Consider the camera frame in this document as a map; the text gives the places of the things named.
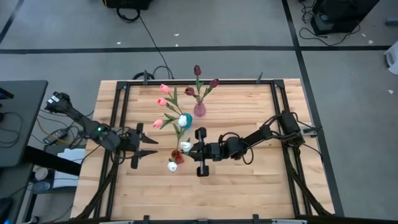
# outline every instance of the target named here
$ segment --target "wooden tabletop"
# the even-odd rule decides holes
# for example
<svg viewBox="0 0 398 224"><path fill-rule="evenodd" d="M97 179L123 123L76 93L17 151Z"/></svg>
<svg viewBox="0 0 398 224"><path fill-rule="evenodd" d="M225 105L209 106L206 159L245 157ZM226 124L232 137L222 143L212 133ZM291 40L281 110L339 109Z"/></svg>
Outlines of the wooden tabletop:
<svg viewBox="0 0 398 224"><path fill-rule="evenodd" d="M299 79L285 79L285 89L291 111L299 120L310 123L307 102ZM96 102L94 119L110 122L117 81L102 81ZM178 103L185 113L193 114L195 99L183 93L186 86L178 87ZM119 102L119 124L123 92ZM247 219L253 214L260 218L293 218L287 174L278 140L262 142L254 147L254 162L231 159L207 162L209 177L197 177L198 162L184 156L185 162L176 172L167 169L170 153L177 145L172 125L154 129L156 119L165 119L164 113L172 112L157 104L157 99L167 97L158 86L132 86L127 106L126 126L144 123L144 132L159 145L141 144L141 149L155 149L157 154L140 160L138 169L130 168L130 160L119 166L113 204L112 220L178 219ZM189 137L196 142L194 132L199 127L207 129L205 142L217 142L220 134L230 131L245 137L275 115L271 89L264 85L219 85L205 99L207 114L193 117L192 127L182 140ZM307 144L317 149L316 139L305 138ZM86 154L96 144L89 142ZM302 146L301 160L308 188L318 201L331 213L333 204L326 182L320 156ZM72 217L78 215L91 200L98 188L104 149L90 155L81 168ZM297 196L300 210L304 211L300 189ZM108 193L105 192L101 215L105 214Z"/></svg>

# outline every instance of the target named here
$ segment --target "white flower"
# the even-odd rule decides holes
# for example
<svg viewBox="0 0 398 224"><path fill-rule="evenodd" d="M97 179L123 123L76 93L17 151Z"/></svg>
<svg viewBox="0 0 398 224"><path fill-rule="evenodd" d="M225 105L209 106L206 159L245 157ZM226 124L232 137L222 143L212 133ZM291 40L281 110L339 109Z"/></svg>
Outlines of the white flower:
<svg viewBox="0 0 398 224"><path fill-rule="evenodd" d="M177 170L177 164L175 162L169 162L167 164L167 168L169 169L169 171L174 172L175 170Z"/></svg>
<svg viewBox="0 0 398 224"><path fill-rule="evenodd" d="M188 153L189 150L191 150L191 148L192 148L192 145L191 145L191 143L189 143L189 142L181 142L181 143L180 143L180 146L181 146L182 150L183 150L185 153Z"/></svg>
<svg viewBox="0 0 398 224"><path fill-rule="evenodd" d="M186 125L187 125L187 116L181 115L180 118L178 119L178 124L179 124L181 127L186 126Z"/></svg>

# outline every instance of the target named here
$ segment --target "red flower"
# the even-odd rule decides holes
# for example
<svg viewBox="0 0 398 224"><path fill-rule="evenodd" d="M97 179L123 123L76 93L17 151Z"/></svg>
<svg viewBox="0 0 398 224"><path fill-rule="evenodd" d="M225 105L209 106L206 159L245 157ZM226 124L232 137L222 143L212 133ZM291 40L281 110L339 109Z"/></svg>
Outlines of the red flower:
<svg viewBox="0 0 398 224"><path fill-rule="evenodd" d="M185 89L185 94L187 94L188 96L193 96L195 94L195 90L192 87L188 87Z"/></svg>
<svg viewBox="0 0 398 224"><path fill-rule="evenodd" d="M210 82L210 87L212 87L212 88L216 88L217 86L218 86L218 84L220 83L220 81L218 80L218 78L216 78L216 79L213 79L211 82Z"/></svg>
<svg viewBox="0 0 398 224"><path fill-rule="evenodd" d="M194 66L193 72L194 72L195 75L200 75L201 74L201 70L200 70L199 65L195 65Z"/></svg>

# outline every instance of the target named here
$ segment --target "tulip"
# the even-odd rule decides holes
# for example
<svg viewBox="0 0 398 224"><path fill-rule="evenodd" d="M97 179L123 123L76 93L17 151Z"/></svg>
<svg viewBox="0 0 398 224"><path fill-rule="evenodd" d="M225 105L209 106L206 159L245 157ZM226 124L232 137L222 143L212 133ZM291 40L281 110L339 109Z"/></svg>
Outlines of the tulip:
<svg viewBox="0 0 398 224"><path fill-rule="evenodd" d="M153 124L154 128L159 128L159 127L161 127L162 125L163 125L163 121L162 121L161 119L157 119L157 120L154 122L154 124Z"/></svg>
<svg viewBox="0 0 398 224"><path fill-rule="evenodd" d="M180 146L181 146L182 151L183 151L184 153L188 153L189 150L191 150L191 148L192 148L192 145L191 145L190 142L181 142L181 143L180 143Z"/></svg>
<svg viewBox="0 0 398 224"><path fill-rule="evenodd" d="M210 87L212 87L212 88L216 88L217 86L218 86L218 84L220 83L220 81L218 80L218 78L216 78L216 79L213 79L211 82L210 82Z"/></svg>
<svg viewBox="0 0 398 224"><path fill-rule="evenodd" d="M169 171L175 172L177 170L177 164L175 162L169 162L167 164L167 168L169 169Z"/></svg>
<svg viewBox="0 0 398 224"><path fill-rule="evenodd" d="M165 100L165 98L159 98L157 100L157 104L159 104L160 106L165 106L167 104L167 101Z"/></svg>
<svg viewBox="0 0 398 224"><path fill-rule="evenodd" d="M160 85L160 90L162 90L162 92L164 92L164 93L169 93L170 92L170 88L167 85L164 85L164 84Z"/></svg>
<svg viewBox="0 0 398 224"><path fill-rule="evenodd" d="M192 87L188 87L185 89L185 94L187 94L188 96L193 96L195 95L195 90Z"/></svg>
<svg viewBox="0 0 398 224"><path fill-rule="evenodd" d="M187 125L187 116L181 115L178 119L178 125L180 125L181 127L186 126Z"/></svg>
<svg viewBox="0 0 398 224"><path fill-rule="evenodd" d="M199 65L195 65L195 66L194 66L193 72L194 72L194 74L195 74L196 76L198 76L198 75L201 74L201 70L200 70Z"/></svg>

